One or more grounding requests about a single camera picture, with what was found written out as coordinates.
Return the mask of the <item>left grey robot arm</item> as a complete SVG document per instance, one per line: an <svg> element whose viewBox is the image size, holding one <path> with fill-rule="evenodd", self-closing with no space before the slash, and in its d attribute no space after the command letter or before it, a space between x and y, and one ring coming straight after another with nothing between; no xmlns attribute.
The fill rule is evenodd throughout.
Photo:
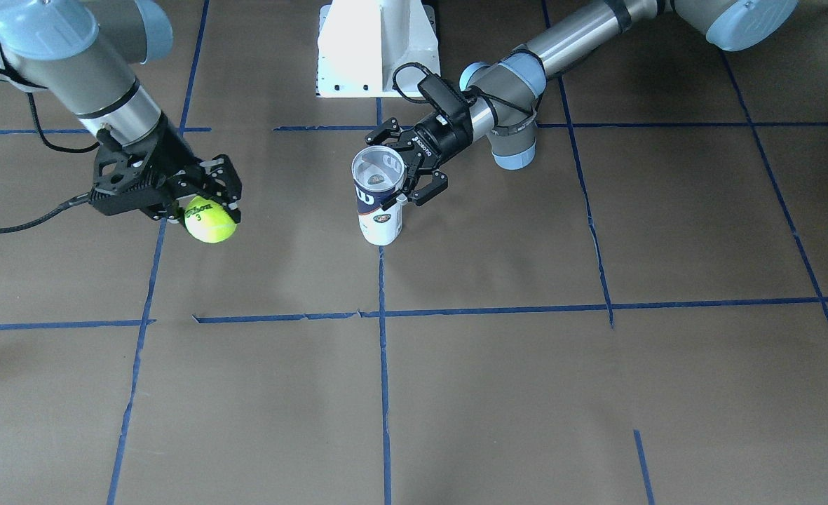
<svg viewBox="0 0 828 505"><path fill-rule="evenodd" d="M408 128L387 119L366 134L353 164L360 212L426 204L449 184L442 167L479 140L497 166L519 170L538 150L538 112L546 87L573 74L635 25L677 16L726 52L751 48L781 28L796 1L591 1L497 62L475 62L455 83L416 62L418 105L432 111Z"/></svg>

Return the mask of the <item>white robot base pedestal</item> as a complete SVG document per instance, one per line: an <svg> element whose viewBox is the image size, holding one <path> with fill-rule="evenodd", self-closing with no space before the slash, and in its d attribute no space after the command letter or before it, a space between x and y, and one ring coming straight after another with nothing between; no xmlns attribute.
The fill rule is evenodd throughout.
<svg viewBox="0 0 828 505"><path fill-rule="evenodd" d="M315 93L321 98L420 98L416 62L440 70L433 1L333 1L320 9Z"/></svg>

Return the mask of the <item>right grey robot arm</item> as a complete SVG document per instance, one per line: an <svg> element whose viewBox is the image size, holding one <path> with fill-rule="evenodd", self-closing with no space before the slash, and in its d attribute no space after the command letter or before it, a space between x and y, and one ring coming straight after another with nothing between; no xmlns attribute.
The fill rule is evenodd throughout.
<svg viewBox="0 0 828 505"><path fill-rule="evenodd" d="M95 137L87 203L103 215L141 211L188 224L202 197L238 223L243 185L225 154L205 162L142 86L133 64L160 60L174 43L154 1L0 1L0 82L48 90Z"/></svg>

